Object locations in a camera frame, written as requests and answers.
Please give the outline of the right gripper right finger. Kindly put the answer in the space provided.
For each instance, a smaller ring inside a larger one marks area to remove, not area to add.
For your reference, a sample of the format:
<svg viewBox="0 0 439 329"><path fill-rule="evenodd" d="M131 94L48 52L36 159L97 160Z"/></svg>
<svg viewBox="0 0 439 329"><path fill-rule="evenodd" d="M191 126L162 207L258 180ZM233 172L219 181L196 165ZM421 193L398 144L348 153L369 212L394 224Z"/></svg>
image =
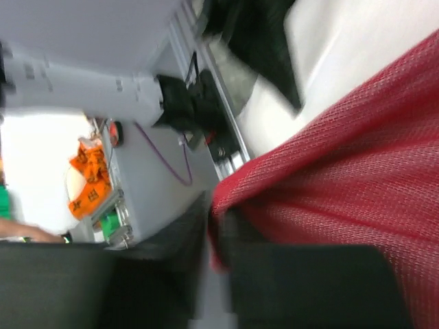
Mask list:
<svg viewBox="0 0 439 329"><path fill-rule="evenodd" d="M274 243L230 210L222 257L239 328L412 325L395 275L375 247Z"/></svg>

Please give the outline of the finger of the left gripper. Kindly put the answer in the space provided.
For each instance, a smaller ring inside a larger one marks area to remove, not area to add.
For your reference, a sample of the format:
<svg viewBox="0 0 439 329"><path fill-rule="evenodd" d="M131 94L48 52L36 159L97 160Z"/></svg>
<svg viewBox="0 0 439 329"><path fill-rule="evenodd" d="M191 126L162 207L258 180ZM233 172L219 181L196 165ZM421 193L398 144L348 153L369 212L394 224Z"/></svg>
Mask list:
<svg viewBox="0 0 439 329"><path fill-rule="evenodd" d="M202 37L219 37L247 67L264 77L291 104L302 110L285 33L293 1L204 1Z"/></svg>

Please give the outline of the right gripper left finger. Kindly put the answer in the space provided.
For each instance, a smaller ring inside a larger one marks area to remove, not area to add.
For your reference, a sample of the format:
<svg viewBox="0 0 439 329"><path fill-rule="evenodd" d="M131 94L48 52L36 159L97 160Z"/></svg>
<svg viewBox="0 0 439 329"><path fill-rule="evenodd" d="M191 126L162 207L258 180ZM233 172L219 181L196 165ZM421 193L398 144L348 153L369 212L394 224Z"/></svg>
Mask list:
<svg viewBox="0 0 439 329"><path fill-rule="evenodd" d="M128 249L1 244L2 328L188 328L207 217L201 194Z"/></svg>

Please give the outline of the red pillowcase with grey print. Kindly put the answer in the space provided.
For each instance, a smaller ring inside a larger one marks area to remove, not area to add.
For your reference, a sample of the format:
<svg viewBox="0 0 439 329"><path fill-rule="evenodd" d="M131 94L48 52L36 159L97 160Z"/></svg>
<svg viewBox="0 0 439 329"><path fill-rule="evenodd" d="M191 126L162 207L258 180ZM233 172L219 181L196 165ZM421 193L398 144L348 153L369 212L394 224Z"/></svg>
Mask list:
<svg viewBox="0 0 439 329"><path fill-rule="evenodd" d="M223 180L213 244L233 208L272 241L378 247L415 327L437 328L438 33Z"/></svg>

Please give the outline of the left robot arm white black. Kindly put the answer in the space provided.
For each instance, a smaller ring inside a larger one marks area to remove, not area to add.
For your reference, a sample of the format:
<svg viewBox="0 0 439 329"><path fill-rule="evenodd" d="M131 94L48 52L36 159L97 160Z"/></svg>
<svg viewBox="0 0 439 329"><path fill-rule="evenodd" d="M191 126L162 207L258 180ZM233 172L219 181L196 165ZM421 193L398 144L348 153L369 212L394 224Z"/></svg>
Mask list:
<svg viewBox="0 0 439 329"><path fill-rule="evenodd" d="M181 1L2 1L1 107L82 110L90 117L210 132L226 122L203 86L150 73L146 60ZM189 35L220 38L302 108L285 33L292 1L205 1Z"/></svg>

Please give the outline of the person forearm background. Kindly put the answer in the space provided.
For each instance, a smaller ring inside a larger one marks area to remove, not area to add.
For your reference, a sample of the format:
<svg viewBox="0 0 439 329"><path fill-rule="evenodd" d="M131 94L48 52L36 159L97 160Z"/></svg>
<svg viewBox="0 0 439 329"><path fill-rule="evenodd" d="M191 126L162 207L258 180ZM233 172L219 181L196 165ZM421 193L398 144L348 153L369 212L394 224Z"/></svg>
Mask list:
<svg viewBox="0 0 439 329"><path fill-rule="evenodd" d="M1 238L28 237L36 243L65 243L63 236L48 233L39 227L1 218Z"/></svg>

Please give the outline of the orange printed cloth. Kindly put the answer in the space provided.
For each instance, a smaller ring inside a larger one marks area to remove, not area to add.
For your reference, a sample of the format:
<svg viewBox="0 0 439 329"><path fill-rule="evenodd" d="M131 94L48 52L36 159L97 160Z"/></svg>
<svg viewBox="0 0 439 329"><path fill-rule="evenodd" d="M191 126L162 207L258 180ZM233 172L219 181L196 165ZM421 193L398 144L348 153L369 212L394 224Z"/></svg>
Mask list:
<svg viewBox="0 0 439 329"><path fill-rule="evenodd" d="M69 202L69 210L77 219L92 215L112 192L102 143L99 139L79 139L78 152L70 165L85 179L79 195Z"/></svg>

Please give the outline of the green object background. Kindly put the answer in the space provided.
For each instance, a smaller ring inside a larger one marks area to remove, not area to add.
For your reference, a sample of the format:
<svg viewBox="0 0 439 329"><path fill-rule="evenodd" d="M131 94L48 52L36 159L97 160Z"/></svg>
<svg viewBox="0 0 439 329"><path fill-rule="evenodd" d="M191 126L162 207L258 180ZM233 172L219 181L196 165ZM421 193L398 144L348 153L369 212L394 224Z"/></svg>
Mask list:
<svg viewBox="0 0 439 329"><path fill-rule="evenodd" d="M2 184L0 186L0 215L1 218L13 220L12 197L8 188Z"/></svg>

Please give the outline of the aluminium rail frame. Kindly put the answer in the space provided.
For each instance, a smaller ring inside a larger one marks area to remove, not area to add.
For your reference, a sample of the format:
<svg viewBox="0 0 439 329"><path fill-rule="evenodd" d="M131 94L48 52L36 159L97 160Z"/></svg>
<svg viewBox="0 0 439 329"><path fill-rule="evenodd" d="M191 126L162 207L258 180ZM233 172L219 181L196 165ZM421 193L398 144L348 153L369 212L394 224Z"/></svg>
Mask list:
<svg viewBox="0 0 439 329"><path fill-rule="evenodd" d="M172 49L189 92L200 109L203 128L183 135L186 146L197 156L196 164L223 180L250 155L233 110L235 109L211 48L196 34L200 24L192 1L183 1L170 23Z"/></svg>

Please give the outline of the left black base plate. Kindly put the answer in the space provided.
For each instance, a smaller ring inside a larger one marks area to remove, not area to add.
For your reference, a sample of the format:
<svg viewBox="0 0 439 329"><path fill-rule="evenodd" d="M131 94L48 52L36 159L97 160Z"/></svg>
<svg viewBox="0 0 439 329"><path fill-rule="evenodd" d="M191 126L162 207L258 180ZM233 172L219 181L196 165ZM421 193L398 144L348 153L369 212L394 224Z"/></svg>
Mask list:
<svg viewBox="0 0 439 329"><path fill-rule="evenodd" d="M239 151L239 143L220 97L212 72L203 69L189 85L195 106L195 124L203 133L204 144L214 162L227 159Z"/></svg>

